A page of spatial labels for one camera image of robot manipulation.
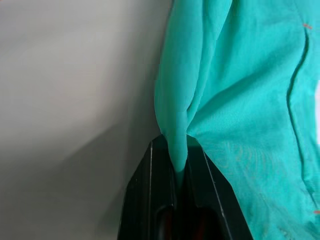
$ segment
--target white wall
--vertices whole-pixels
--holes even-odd
[[[170,6],[0,1],[0,239],[116,239]]]

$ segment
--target teal cloth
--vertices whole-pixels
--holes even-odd
[[[320,239],[319,0],[175,0],[155,112],[177,174],[187,135],[233,187],[254,239]]]

